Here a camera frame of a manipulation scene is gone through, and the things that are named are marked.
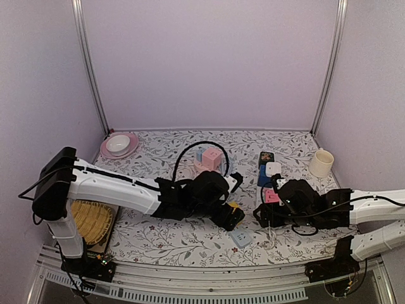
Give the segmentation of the yellow cube socket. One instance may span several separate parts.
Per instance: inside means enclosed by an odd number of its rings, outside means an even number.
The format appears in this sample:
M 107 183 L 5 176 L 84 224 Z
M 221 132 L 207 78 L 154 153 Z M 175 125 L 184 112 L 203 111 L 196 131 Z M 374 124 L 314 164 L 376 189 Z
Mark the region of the yellow cube socket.
M 240 209 L 236 202 L 231 202 L 229 205 L 232 208 L 230 221 L 234 226 L 237 226 L 244 218 L 244 212 Z

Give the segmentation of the light blue power strip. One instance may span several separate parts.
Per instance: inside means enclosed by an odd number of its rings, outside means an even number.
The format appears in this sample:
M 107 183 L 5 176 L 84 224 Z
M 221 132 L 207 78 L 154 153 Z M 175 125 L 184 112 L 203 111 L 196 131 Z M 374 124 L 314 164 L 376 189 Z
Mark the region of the light blue power strip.
M 242 249 L 248 246 L 252 239 L 245 229 L 234 229 L 228 233 L 238 248 Z

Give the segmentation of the pink plug adapter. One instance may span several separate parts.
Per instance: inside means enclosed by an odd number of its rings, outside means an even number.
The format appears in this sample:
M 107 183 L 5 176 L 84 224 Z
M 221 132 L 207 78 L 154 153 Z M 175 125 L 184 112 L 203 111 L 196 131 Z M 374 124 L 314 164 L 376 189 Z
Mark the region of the pink plug adapter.
M 266 204 L 268 203 L 279 203 L 278 194 L 273 189 L 266 188 L 264 190 L 264 201 Z

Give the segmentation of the dark blue cube socket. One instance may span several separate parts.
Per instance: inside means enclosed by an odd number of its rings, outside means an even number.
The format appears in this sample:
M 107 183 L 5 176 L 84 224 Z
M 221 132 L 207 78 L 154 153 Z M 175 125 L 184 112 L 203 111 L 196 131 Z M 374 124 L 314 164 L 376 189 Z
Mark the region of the dark blue cube socket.
M 259 168 L 257 186 L 258 187 L 267 187 L 267 188 L 273 187 L 273 185 L 271 183 L 271 178 L 266 175 L 266 167 L 263 165 L 260 166 L 260 168 Z

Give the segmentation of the white plug adapter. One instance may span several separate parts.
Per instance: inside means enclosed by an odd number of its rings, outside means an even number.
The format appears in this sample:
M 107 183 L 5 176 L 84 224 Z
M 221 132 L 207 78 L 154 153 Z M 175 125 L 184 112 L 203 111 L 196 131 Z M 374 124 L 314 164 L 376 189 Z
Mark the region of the white plug adapter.
M 279 162 L 269 161 L 266 163 L 265 175 L 267 177 L 272 177 L 273 175 L 281 174 L 281 173 L 282 173 L 282 166 Z

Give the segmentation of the white power strip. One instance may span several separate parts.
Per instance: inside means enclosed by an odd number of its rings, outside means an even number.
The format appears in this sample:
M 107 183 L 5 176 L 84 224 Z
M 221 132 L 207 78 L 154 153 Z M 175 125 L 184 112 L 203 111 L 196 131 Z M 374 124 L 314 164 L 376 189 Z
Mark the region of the white power strip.
M 255 206 L 258 207 L 260 204 L 262 204 L 264 198 L 265 198 L 265 195 L 263 194 L 263 188 L 262 187 L 257 187 L 256 188 L 256 204 L 255 204 Z

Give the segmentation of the dark green cube socket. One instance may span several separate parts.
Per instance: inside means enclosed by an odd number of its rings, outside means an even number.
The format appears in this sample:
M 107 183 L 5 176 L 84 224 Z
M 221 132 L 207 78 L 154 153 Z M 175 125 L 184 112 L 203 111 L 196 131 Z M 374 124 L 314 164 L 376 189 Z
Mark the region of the dark green cube socket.
M 261 151 L 259 154 L 259 166 L 266 165 L 269 162 L 274 162 L 275 156 L 272 152 Z

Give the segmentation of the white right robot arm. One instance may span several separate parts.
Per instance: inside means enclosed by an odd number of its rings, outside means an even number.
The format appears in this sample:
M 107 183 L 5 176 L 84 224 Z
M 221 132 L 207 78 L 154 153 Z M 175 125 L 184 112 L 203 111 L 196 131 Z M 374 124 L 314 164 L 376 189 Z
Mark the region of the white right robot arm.
M 389 222 L 366 234 L 339 239 L 334 257 L 327 263 L 332 276 L 341 276 L 351 267 L 352 260 L 360 262 L 404 244 L 403 190 L 370 192 L 339 188 L 319 194 L 304 179 L 285 180 L 278 174 L 265 186 L 278 199 L 267 203 L 264 191 L 259 191 L 261 203 L 253 215 L 261 227 L 298 225 L 322 230 Z

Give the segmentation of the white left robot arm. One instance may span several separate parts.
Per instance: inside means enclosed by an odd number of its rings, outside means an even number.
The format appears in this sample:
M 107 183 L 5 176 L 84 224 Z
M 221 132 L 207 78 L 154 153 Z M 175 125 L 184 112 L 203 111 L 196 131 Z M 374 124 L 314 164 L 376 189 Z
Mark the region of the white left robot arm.
M 77 158 L 64 147 L 40 171 L 37 182 L 18 195 L 32 203 L 34 215 L 45 221 L 64 257 L 81 275 L 94 270 L 85 243 L 74 223 L 72 201 L 86 200 L 137 210 L 159 219 L 183 220 L 203 214 L 218 227 L 232 231 L 245 217 L 227 199 L 241 185 L 240 174 L 201 172 L 194 179 L 135 178 Z

